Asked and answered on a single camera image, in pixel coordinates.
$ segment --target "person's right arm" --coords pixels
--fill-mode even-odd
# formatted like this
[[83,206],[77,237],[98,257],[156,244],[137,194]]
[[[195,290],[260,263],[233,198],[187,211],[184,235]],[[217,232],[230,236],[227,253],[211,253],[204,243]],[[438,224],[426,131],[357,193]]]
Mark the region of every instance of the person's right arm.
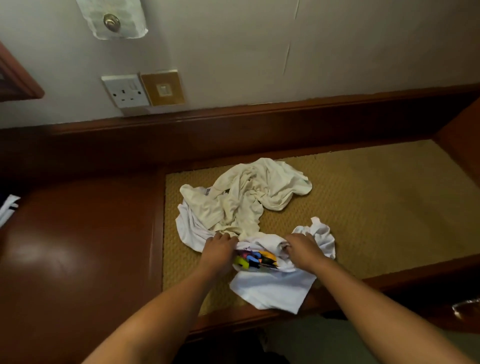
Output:
[[285,239],[293,264],[317,276],[380,362],[474,363],[420,316],[325,257],[311,235],[291,234]]

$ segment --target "drawer handle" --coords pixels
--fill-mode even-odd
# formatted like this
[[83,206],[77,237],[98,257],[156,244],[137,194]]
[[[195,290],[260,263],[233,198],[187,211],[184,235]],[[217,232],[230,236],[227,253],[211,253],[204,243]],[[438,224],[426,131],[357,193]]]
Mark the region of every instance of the drawer handle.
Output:
[[461,306],[465,306],[466,304],[471,304],[471,303],[480,303],[480,298],[476,298],[474,300],[465,300],[456,304],[452,305],[452,310],[455,314],[456,317],[462,318],[462,314],[457,310]]

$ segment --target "black and white fabric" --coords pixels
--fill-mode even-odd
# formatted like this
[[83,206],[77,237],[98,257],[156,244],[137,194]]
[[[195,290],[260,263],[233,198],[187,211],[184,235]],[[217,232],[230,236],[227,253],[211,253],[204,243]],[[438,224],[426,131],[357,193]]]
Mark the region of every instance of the black and white fabric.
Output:
[[0,193],[0,228],[7,222],[10,216],[13,215],[15,210],[18,208],[17,201],[20,197],[13,194],[3,194]]

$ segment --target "forearm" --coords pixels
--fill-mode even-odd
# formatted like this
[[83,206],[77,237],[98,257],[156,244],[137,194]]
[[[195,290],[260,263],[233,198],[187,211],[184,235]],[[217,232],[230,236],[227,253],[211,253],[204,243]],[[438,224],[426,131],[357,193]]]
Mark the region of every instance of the forearm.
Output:
[[85,363],[106,363],[106,356],[122,350],[122,363],[140,363],[154,357],[169,363],[198,317],[215,277],[196,268],[181,283],[147,303],[103,342]]
[[314,273],[382,363],[473,363],[428,322],[334,261],[319,260]]

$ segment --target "hand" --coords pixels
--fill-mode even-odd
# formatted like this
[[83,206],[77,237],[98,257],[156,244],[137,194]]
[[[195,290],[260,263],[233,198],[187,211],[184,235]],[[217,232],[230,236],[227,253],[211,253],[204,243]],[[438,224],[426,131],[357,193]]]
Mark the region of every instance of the hand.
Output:
[[285,237],[290,244],[285,250],[287,251],[293,264],[302,270],[314,274],[313,269],[319,260],[328,259],[318,247],[315,239],[309,233],[290,234]]
[[214,277],[223,276],[232,267],[233,251],[239,242],[237,237],[230,238],[225,233],[216,233],[213,238],[208,238],[200,258],[199,267],[206,269]]

